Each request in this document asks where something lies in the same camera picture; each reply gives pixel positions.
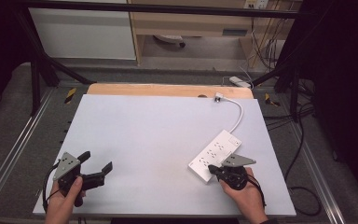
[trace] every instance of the white power strip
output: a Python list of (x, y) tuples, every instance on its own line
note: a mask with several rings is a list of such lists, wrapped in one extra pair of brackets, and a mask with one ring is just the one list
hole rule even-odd
[(249, 88), (251, 85), (249, 85), (249, 83), (247, 83), (246, 81), (238, 78), (238, 77), (231, 77), (228, 79), (232, 84), (239, 86), (239, 87), (244, 87), (244, 88)]
[(241, 141), (226, 130), (218, 134), (215, 139), (188, 164), (188, 167), (201, 177), (205, 183), (213, 177), (208, 165), (220, 167), (225, 160), (241, 145)]

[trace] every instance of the white table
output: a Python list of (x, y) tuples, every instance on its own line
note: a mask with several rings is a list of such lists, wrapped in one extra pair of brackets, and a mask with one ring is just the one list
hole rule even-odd
[[(233, 132), (236, 151), (251, 165), (266, 198), (266, 213), (295, 216), (257, 100), (236, 99), (244, 117)], [(84, 95), (57, 159), (89, 150), (82, 174), (113, 171), (103, 187), (88, 191), (74, 214), (98, 217), (240, 217), (214, 178), (205, 185), (187, 165), (240, 111), (211, 98)], [(41, 199), (35, 214), (44, 214)]]

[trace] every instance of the human hand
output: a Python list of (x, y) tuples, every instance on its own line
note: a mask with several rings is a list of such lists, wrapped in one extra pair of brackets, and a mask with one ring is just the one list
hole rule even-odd
[[(254, 176), (251, 168), (246, 167), (245, 169), (248, 175)], [(248, 182), (245, 188), (235, 190), (224, 180), (219, 180), (219, 183), (222, 186), (223, 191), (234, 200), (242, 214), (251, 223), (262, 223), (268, 220), (266, 213), (264, 212), (260, 192), (255, 185)]]
[(59, 184), (54, 181), (48, 201), (48, 212), (46, 214), (45, 224), (66, 224), (74, 210), (74, 203), (77, 194), (81, 191), (83, 178), (78, 176), (72, 187), (69, 189), (66, 197), (62, 195)]

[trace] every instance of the white cabinet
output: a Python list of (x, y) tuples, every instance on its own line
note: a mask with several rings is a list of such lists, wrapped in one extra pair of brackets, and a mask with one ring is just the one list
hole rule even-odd
[(43, 47), (51, 57), (136, 60), (128, 12), (43, 8), (30, 11)]

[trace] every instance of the plug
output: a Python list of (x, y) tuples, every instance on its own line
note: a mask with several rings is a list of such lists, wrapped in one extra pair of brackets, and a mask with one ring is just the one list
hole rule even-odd
[(223, 98), (224, 98), (223, 94), (220, 93), (220, 92), (217, 92), (216, 95), (214, 96), (214, 101), (219, 103), (220, 100), (223, 99)]

